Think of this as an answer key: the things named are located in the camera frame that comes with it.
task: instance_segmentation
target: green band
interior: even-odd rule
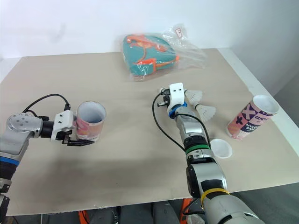
[[[190,148],[188,148],[185,153],[188,154],[189,152],[192,152],[196,149],[202,149],[202,148],[207,148],[207,149],[210,149],[210,147],[208,145],[195,145],[195,146],[192,146]]]

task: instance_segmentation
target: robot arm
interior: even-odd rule
[[[5,218],[9,198],[2,193],[7,193],[12,183],[11,179],[27,147],[30,138],[49,138],[51,140],[62,140],[62,144],[68,146],[84,146],[92,144],[89,140],[70,139],[73,112],[65,110],[55,116],[54,121],[48,117],[33,117],[27,113],[19,113],[10,116],[7,127],[0,138],[0,222]]]
[[[227,192],[222,169],[210,148],[203,123],[184,102],[183,84],[171,84],[162,89],[164,102],[171,119],[176,121],[184,144],[189,193],[200,198],[209,224],[263,224],[257,215],[239,198]]]

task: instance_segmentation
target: yellow rubber band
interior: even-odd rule
[[[201,202],[201,206],[203,206],[203,201],[205,199],[205,197],[210,194],[210,193],[213,193],[213,192],[224,192],[224,193],[227,193],[228,195],[230,194],[227,190],[223,189],[223,188],[212,188],[212,189],[209,189],[209,190],[206,190],[202,196],[200,197],[200,202]]]

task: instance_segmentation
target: teal bag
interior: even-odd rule
[[[167,41],[151,35],[126,36],[123,54],[130,72],[136,77],[171,68],[179,60]]]

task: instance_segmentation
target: table edge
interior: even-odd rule
[[[242,63],[242,61],[234,54],[230,48],[217,48],[227,63],[233,68],[240,79],[246,84],[248,90],[253,94],[263,94],[271,97],[265,87],[251,73],[251,71]],[[279,113],[271,118],[282,135],[291,145],[297,156],[299,156],[299,128],[279,105]]]

